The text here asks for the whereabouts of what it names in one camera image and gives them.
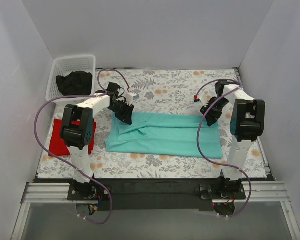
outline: glass panel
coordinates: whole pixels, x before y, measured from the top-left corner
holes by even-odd
[[[88,207],[78,211],[88,215]],[[292,239],[280,202],[251,202],[245,211],[228,221],[195,213],[197,210],[116,210],[104,225],[77,217],[72,203],[32,203],[23,240],[290,240]],[[92,218],[104,219],[107,212]]]

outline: black cloth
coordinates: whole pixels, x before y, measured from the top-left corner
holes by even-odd
[[[56,85],[63,96],[91,94],[92,74],[85,71],[73,71],[68,76],[56,76]]]

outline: white plastic basket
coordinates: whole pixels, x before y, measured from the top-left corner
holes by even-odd
[[[94,55],[75,55],[59,57],[53,61],[45,99],[49,101],[56,97],[63,96],[58,89],[56,76],[67,76],[76,71],[84,71],[92,74],[91,95],[93,95],[95,92],[96,57]],[[86,98],[64,98],[55,100],[54,103],[64,107],[67,104],[82,103],[84,100],[86,100]]]

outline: red cloth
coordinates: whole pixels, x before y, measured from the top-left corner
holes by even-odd
[[[80,124],[79,121],[73,121],[72,123],[75,125]],[[65,141],[62,140],[60,137],[61,125],[62,125],[62,120],[54,119],[49,151],[57,156],[68,156],[68,155],[70,155],[70,152],[65,144]],[[95,135],[96,128],[97,128],[97,123],[95,122],[95,120],[93,120],[93,136]],[[94,149],[94,144],[95,144],[95,139],[93,137],[89,144],[89,147],[88,147],[89,155],[91,154],[92,150]]]

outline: black mounting bracket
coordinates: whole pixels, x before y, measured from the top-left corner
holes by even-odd
[[[224,94],[225,85],[238,85],[238,83],[235,83],[233,81],[229,81],[227,79],[221,79],[216,82],[214,85],[215,93],[218,97],[221,97]]]
[[[263,100],[248,101],[236,99],[230,122],[230,132],[238,142],[242,140],[256,141],[265,127],[266,103]]]
[[[68,190],[69,201],[96,201],[98,196],[102,197],[103,201],[110,200],[109,193],[103,187],[93,181],[81,183],[76,180],[69,181],[70,187]],[[112,187],[107,185],[108,190],[112,191]]]
[[[209,100],[209,103],[207,106],[203,106],[200,109],[200,112],[204,115],[205,112],[208,110],[208,108],[216,101],[217,97],[212,97]],[[222,109],[229,103],[229,101],[225,98],[222,98],[221,100],[219,100],[216,105],[213,106],[213,108],[208,112],[207,116],[205,117],[206,119],[206,123],[208,125],[208,127],[212,126],[213,124],[215,124],[218,119],[221,117],[222,115]]]
[[[246,194],[242,179],[230,180],[225,178],[221,172],[220,177],[213,184],[200,184],[200,193],[203,200],[220,200],[222,196],[230,197],[235,194],[235,199],[244,200]]]
[[[79,125],[72,122],[80,120]],[[80,150],[89,145],[93,138],[93,110],[68,104],[64,108],[60,137],[68,147]]]

